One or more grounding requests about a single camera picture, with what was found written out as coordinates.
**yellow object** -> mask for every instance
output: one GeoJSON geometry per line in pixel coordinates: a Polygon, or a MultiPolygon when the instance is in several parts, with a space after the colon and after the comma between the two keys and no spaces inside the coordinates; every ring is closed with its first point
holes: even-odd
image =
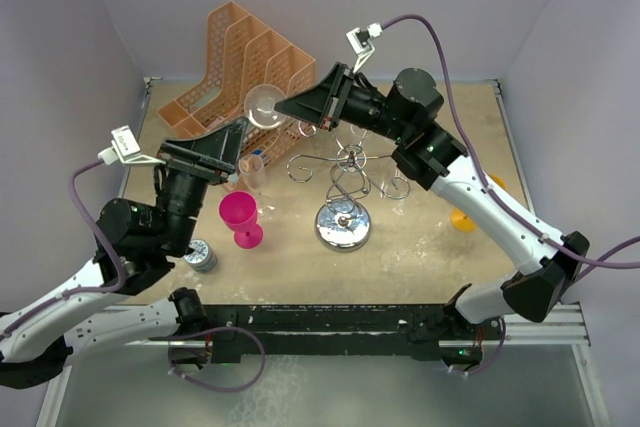
{"type": "MultiPolygon", "coordinates": [[[[504,185],[504,182],[500,177],[493,174],[489,174],[489,177],[491,177],[491,180],[498,184],[502,189],[507,190],[507,187],[504,185]]],[[[460,232],[473,232],[477,227],[476,223],[460,209],[454,209],[449,216],[449,220],[460,232]]]]}

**silver metal base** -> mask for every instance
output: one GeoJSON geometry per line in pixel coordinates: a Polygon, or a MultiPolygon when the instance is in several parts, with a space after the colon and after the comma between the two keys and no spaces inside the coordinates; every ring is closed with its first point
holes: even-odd
{"type": "Polygon", "coordinates": [[[316,215],[316,236],[335,252],[358,250],[371,235],[371,217],[362,204],[347,199],[323,205],[316,215]]]}

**orange plastic rack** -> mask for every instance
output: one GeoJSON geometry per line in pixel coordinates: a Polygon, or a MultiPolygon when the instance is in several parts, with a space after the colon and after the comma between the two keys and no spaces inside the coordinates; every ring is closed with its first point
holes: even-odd
{"type": "MultiPolygon", "coordinates": [[[[197,137],[242,115],[255,86],[272,84],[288,96],[311,87],[316,61],[234,2],[207,18],[207,64],[203,79],[158,115],[177,137],[197,137]]],[[[303,138],[297,122],[269,131],[251,129],[243,155],[260,150],[265,164],[282,157],[303,138]]]]}

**pink plastic goblet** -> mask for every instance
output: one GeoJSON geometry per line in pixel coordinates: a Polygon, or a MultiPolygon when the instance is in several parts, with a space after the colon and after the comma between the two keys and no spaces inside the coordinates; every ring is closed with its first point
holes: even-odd
{"type": "Polygon", "coordinates": [[[235,232],[233,240],[239,247],[253,249],[260,245],[264,233],[258,225],[258,206],[251,194],[232,192],[222,199],[218,212],[225,225],[235,232]]]}

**wooden table surface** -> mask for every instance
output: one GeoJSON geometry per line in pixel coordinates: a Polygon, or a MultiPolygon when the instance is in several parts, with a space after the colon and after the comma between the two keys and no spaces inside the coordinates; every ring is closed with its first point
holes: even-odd
{"type": "MultiPolygon", "coordinates": [[[[155,155],[171,130],[156,110],[191,85],[156,84],[140,135],[145,153],[155,155]]],[[[474,142],[485,171],[500,177],[507,191],[525,203],[522,184],[509,146],[493,88],[487,84],[455,84],[460,117],[474,142]]],[[[438,122],[455,132],[448,103],[438,122]]],[[[342,124],[338,138],[347,142],[349,126],[342,124]]],[[[364,143],[368,155],[388,154],[393,146],[373,136],[364,143]]],[[[463,285],[494,280],[513,270],[507,256],[482,231],[456,230],[449,221],[453,207],[413,184],[402,201],[371,193],[362,203],[369,210],[371,238],[360,250],[337,253],[324,247],[314,233],[315,216],[330,186],[330,163],[309,162],[314,178],[293,182],[286,164],[296,154],[333,156],[338,147],[322,132],[304,139],[272,165],[264,194],[276,203],[274,217],[262,223],[265,237],[253,250],[235,245],[232,233],[218,216],[218,204],[228,193],[223,186],[210,187],[198,217],[195,237],[205,239],[218,256],[218,265],[207,274],[194,272],[182,259],[171,273],[131,303],[150,303],[174,289],[195,288],[203,303],[441,303],[463,285]]],[[[371,161],[372,175],[376,167],[371,161]]],[[[124,196],[154,204],[150,168],[132,169],[124,196]]]]}

